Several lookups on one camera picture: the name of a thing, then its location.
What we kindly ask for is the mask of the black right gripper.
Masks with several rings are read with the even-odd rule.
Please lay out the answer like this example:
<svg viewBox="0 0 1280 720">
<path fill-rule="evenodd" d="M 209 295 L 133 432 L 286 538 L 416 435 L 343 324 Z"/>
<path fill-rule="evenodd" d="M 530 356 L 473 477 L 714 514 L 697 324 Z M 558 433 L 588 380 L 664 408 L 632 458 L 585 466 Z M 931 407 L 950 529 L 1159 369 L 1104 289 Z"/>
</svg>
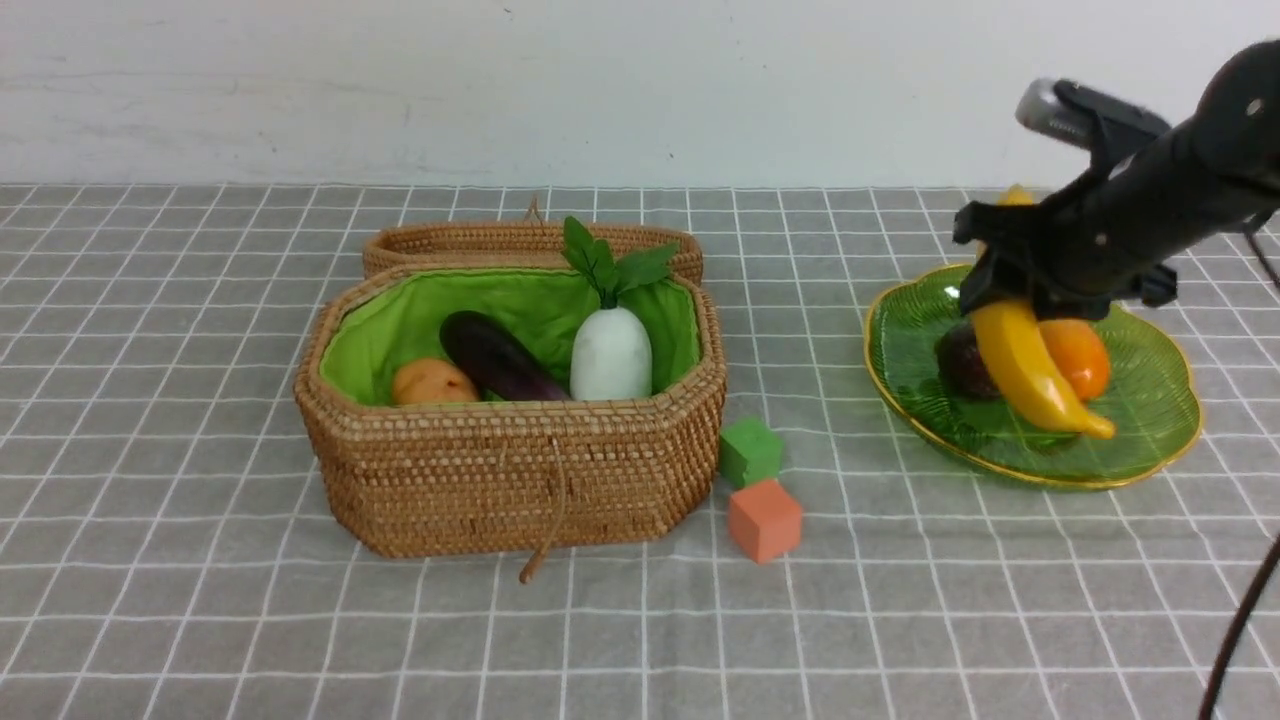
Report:
<svg viewBox="0 0 1280 720">
<path fill-rule="evenodd" d="M 1160 306 L 1175 299 L 1164 263 L 1216 231 L 1213 177 L 1175 129 L 1114 167 L 1093 165 L 1030 205 L 969 202 L 957 243 L 986 250 L 960 286 L 964 316 L 1025 300 L 1037 316 L 1098 320 L 1115 299 Z"/>
</svg>

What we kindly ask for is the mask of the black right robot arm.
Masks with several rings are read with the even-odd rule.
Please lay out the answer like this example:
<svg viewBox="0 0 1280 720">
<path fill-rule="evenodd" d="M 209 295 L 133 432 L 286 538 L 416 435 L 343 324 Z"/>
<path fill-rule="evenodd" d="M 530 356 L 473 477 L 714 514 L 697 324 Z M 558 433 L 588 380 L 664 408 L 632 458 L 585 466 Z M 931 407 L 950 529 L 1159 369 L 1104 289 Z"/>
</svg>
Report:
<svg viewBox="0 0 1280 720">
<path fill-rule="evenodd" d="M 1279 46 L 1257 42 L 1213 76 L 1178 126 L 1071 79 L 1039 78 L 1018 122 L 1091 155 L 1071 183 L 1030 205 L 973 201 L 956 243 L 986 250 L 959 291 L 968 316 L 1006 300 L 1039 319 L 1098 322 L 1114 302 L 1178 299 L 1169 259 L 1215 234 L 1252 234 L 1279 205 Z"/>
</svg>

